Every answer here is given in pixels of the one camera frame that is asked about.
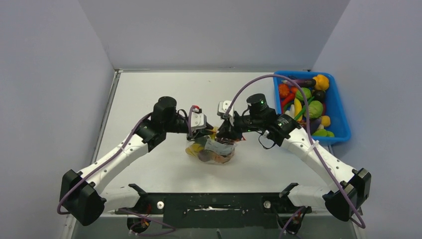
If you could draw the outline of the toy yellow mango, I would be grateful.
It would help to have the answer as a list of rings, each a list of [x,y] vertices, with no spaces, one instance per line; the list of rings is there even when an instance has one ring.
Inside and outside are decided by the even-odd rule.
[[[204,150],[204,146],[198,143],[188,145],[185,153],[191,157],[199,158],[200,153]]]

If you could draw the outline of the toy dark avocado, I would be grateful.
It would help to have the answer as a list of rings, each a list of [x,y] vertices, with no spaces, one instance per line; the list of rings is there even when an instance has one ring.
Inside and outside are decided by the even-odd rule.
[[[312,96],[314,101],[325,102],[326,100],[326,92],[324,90],[314,90]]]

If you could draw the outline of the toy yellow banana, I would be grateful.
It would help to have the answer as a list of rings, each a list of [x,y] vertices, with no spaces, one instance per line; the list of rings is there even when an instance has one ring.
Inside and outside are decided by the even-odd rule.
[[[303,106],[302,103],[299,99],[295,98],[294,99],[294,119],[296,121],[301,121],[302,120],[302,111]]]

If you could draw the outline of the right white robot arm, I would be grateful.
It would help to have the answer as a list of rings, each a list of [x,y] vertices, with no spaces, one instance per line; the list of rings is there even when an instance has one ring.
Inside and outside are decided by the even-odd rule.
[[[347,222],[361,207],[370,192],[372,175],[364,168],[357,170],[333,156],[292,117],[278,114],[268,107],[264,94],[247,98],[248,115],[234,111],[231,101],[221,101],[217,114],[223,122],[216,136],[240,140],[246,132],[260,132],[304,162],[325,186],[303,186],[291,183],[280,198],[282,210],[291,213],[301,206],[328,210],[335,218]]]

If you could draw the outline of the clear zip top bag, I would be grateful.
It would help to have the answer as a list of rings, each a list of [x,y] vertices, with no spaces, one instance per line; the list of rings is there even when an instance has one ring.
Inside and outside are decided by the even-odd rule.
[[[208,131],[211,132],[211,134],[188,140],[186,143],[186,148],[188,145],[193,143],[203,145],[205,151],[213,151],[216,154],[215,163],[213,164],[225,164],[230,162],[235,155],[235,148],[237,144],[241,141],[246,141],[245,137],[236,140],[217,138],[217,127],[214,127],[212,130],[208,129]]]

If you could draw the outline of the blue plastic bin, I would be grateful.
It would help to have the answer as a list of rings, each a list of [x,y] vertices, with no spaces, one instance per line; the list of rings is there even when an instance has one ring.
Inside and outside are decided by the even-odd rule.
[[[318,74],[324,75],[329,79],[329,88],[326,91],[325,114],[330,117],[331,124],[326,129],[333,132],[334,137],[316,136],[314,139],[319,140],[322,145],[333,145],[336,143],[346,142],[351,137],[351,132],[347,118],[344,112],[343,104],[341,102],[340,94],[338,92],[335,77],[325,72],[308,72],[308,71],[276,71],[274,74],[284,75],[293,79],[309,79]],[[276,104],[276,112],[281,113],[281,102],[279,97],[278,85],[282,83],[281,78],[273,77],[274,84],[274,98]]]

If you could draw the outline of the toy orange bell pepper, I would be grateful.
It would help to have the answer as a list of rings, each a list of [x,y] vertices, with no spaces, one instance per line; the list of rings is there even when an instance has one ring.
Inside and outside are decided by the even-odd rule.
[[[329,78],[325,75],[318,74],[313,77],[313,80],[316,82],[314,86],[316,90],[326,91],[329,88]]]

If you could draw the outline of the toy green custard apple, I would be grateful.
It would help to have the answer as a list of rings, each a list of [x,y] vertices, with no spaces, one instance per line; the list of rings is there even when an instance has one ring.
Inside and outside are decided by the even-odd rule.
[[[298,88],[295,93],[295,98],[300,102],[307,101],[312,96],[309,88]]]

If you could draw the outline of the toy small yellow fruit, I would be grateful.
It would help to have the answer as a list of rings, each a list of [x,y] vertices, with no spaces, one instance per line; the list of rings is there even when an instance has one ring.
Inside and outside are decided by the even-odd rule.
[[[329,116],[322,116],[321,117],[321,124],[323,127],[329,127],[331,125],[331,119]]]

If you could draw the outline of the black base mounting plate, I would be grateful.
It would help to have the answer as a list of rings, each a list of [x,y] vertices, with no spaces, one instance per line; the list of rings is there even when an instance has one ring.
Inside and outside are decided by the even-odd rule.
[[[128,219],[127,226],[145,233],[153,219],[164,229],[239,229],[259,227],[299,231],[311,207],[296,207],[280,193],[147,193],[138,186],[140,199],[119,209],[141,215]]]

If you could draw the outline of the toy red chili pepper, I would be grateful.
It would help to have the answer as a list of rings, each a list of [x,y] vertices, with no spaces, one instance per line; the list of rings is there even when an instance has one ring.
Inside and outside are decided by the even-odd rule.
[[[281,100],[281,108],[283,108],[287,103],[293,101],[295,97],[295,93],[289,93],[288,95],[286,95],[286,97]]]

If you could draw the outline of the toy light green cabbage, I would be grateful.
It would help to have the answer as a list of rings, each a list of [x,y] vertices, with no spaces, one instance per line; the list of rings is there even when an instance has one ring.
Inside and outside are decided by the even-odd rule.
[[[308,103],[308,109],[305,110],[304,116],[309,119],[317,119],[322,116],[323,110],[323,103],[320,101],[312,101]]]

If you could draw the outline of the toy dark passion fruit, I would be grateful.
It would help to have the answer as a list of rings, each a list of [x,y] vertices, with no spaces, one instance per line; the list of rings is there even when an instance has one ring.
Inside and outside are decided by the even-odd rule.
[[[198,159],[201,162],[213,164],[215,163],[215,156],[216,154],[213,151],[200,151],[197,155]]]

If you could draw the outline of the toy green lime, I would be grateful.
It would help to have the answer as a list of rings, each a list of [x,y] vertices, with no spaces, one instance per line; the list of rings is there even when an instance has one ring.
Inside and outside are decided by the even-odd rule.
[[[315,131],[312,136],[316,137],[335,137],[334,133],[332,131],[326,130],[326,129],[318,129]]]

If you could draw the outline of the toy purple eggplant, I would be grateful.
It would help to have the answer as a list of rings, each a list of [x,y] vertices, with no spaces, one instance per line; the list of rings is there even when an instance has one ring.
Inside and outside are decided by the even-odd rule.
[[[301,87],[301,88],[313,88],[316,85],[315,79],[293,79],[295,84],[289,82],[288,80],[283,80],[282,84],[287,85],[288,87]]]

